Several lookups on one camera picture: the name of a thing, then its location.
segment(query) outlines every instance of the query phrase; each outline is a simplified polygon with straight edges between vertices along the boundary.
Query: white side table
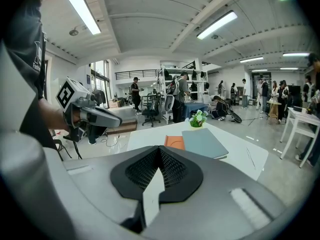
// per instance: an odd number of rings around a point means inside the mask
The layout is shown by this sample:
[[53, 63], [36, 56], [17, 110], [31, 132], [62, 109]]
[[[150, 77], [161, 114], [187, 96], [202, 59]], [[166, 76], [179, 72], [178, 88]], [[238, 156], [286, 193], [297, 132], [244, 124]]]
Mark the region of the white side table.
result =
[[[317, 136], [318, 136], [319, 130], [320, 130], [320, 119], [317, 118], [313, 114], [306, 114], [306, 113], [294, 111], [294, 109], [292, 107], [289, 107], [288, 108], [288, 118], [286, 120], [286, 124], [285, 124], [284, 131], [283, 131], [280, 142], [282, 142], [284, 140], [284, 137], [286, 135], [286, 131], [287, 131], [287, 128], [288, 128], [288, 125], [290, 122], [293, 124], [293, 128], [290, 133], [288, 142], [285, 145], [285, 148], [280, 156], [281, 159], [283, 159], [285, 157], [285, 155], [289, 149], [289, 146], [294, 138], [295, 133], [298, 133], [301, 135], [306, 135], [306, 136], [313, 138], [311, 146], [310, 146], [307, 154], [304, 156], [303, 160], [301, 161], [301, 163], [299, 165], [299, 167], [301, 168], [304, 165], [304, 163], [306, 162], [306, 160], [308, 159], [308, 157], [314, 147], [314, 144], [316, 142], [316, 139], [317, 139]], [[313, 132], [305, 123], [317, 126], [315, 132]], [[301, 137], [298, 140], [296, 148], [298, 147], [300, 140], [301, 140]]]

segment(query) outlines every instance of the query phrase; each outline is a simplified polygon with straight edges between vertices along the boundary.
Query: railing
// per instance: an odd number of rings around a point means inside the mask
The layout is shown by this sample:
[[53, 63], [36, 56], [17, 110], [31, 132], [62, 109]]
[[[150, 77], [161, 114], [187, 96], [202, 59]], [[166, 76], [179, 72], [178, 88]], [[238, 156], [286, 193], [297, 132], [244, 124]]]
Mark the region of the railing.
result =
[[133, 78], [145, 78], [145, 77], [158, 77], [156, 69], [150, 70], [132, 70], [115, 73], [115, 79], [133, 79]]

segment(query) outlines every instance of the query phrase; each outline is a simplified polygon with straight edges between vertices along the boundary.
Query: office chair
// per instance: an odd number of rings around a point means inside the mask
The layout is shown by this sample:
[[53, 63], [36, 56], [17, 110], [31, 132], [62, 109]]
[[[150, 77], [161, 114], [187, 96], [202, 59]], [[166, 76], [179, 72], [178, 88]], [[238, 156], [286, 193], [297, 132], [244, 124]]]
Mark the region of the office chair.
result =
[[160, 120], [156, 119], [156, 116], [159, 115], [160, 98], [161, 98], [161, 94], [158, 93], [153, 107], [152, 107], [152, 102], [146, 104], [146, 109], [142, 112], [142, 115], [149, 117], [149, 119], [146, 119], [142, 123], [142, 125], [144, 125], [146, 122], [151, 122], [151, 127], [154, 127], [154, 121], [159, 121], [160, 123]]

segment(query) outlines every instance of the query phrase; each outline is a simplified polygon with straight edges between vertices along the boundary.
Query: blue table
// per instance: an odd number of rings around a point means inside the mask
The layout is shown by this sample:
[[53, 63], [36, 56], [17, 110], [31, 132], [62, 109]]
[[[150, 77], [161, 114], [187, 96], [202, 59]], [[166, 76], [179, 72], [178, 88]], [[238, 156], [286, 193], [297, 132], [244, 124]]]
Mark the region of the blue table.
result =
[[183, 113], [182, 113], [182, 117], [184, 118], [190, 118], [191, 117], [191, 112], [192, 111], [197, 111], [197, 110], [201, 110], [201, 111], [207, 111], [208, 110], [208, 104], [204, 104], [204, 103], [184, 103], [184, 109], [183, 109]]

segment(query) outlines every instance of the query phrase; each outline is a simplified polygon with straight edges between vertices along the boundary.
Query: ceiling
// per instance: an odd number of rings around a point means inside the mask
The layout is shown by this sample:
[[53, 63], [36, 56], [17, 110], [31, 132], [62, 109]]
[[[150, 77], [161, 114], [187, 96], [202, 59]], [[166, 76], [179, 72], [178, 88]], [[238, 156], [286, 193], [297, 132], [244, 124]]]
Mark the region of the ceiling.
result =
[[[222, 67], [306, 67], [306, 58], [283, 52], [318, 52], [316, 35], [296, 0], [86, 0], [101, 33], [92, 35], [68, 0], [45, 0], [42, 22], [48, 41], [79, 65], [142, 55], [188, 55]], [[229, 11], [237, 19], [200, 40], [202, 30]], [[70, 36], [69, 31], [79, 31]]]

